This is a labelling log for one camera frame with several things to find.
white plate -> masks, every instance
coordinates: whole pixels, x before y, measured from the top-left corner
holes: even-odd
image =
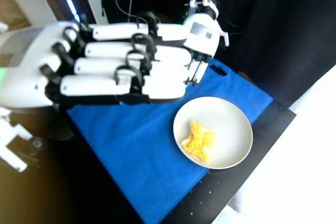
[[[181,144],[188,137],[192,120],[216,134],[208,162],[188,153]],[[200,97],[183,105],[175,116],[173,132],[183,154],[210,169],[226,169],[239,164],[253,143],[252,127],[246,115],[237,106],[217,97]]]

scrambled egg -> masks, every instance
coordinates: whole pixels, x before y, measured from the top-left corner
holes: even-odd
[[[187,152],[208,162],[208,149],[213,145],[214,139],[215,133],[199,123],[192,121],[189,136],[183,140],[181,144]]]

plate rim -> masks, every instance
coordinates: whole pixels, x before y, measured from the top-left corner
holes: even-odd
[[[212,167],[212,166],[208,166],[208,165],[204,165],[204,164],[201,164],[199,161],[197,161],[195,158],[192,158],[191,154],[187,155],[187,152],[186,150],[180,146],[180,144],[177,142],[177,139],[175,137],[175,134],[174,134],[174,125],[175,125],[175,121],[176,121],[176,118],[177,118],[177,115],[180,113],[180,111],[182,110],[182,108],[184,106],[186,106],[188,103],[194,101],[194,100],[197,100],[197,99],[201,99],[201,98],[214,98],[214,99],[219,99],[221,101],[224,101],[226,103],[230,103],[231,105],[233,105],[234,107],[236,107],[236,109],[238,109],[238,111],[243,115],[243,117],[246,119],[246,121],[248,122],[248,125],[249,125],[249,129],[250,129],[250,136],[251,136],[251,143],[250,143],[250,146],[249,146],[249,149],[247,151],[247,153],[245,154],[245,156],[240,160],[238,161],[237,163],[235,164],[232,164],[232,165],[229,165],[229,166],[225,166],[225,167]],[[174,122],[173,122],[173,136],[174,136],[174,140],[176,142],[176,145],[179,147],[180,151],[183,153],[184,156],[186,156],[189,160],[191,160],[193,163],[199,165],[199,166],[202,166],[202,167],[205,167],[205,168],[209,168],[209,169],[215,169],[215,170],[222,170],[222,169],[228,169],[228,168],[231,168],[231,167],[234,167],[238,164],[240,164],[242,161],[244,161],[247,157],[247,155],[250,153],[251,149],[252,149],[252,145],[253,145],[253,130],[252,130],[252,125],[250,123],[250,121],[248,120],[247,116],[245,115],[245,113],[236,105],[234,105],[233,103],[223,99],[223,98],[219,98],[219,97],[212,97],[212,96],[204,96],[204,97],[197,97],[197,98],[194,98],[194,99],[191,99],[190,101],[184,103],[182,105],[182,107],[179,108],[178,112],[175,114],[175,117],[174,117]]]

green light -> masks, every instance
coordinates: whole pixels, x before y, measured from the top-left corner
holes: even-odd
[[[4,78],[5,78],[6,71],[7,71],[6,68],[0,68],[0,84],[2,83],[2,81],[3,81]]]

blue towel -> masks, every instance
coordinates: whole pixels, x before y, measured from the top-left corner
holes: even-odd
[[[208,68],[200,84],[178,102],[140,105],[78,105],[68,111],[95,154],[145,223],[160,222],[208,169],[176,146],[173,120],[186,102],[203,96],[238,106],[252,123],[272,98],[227,66],[220,76]]]

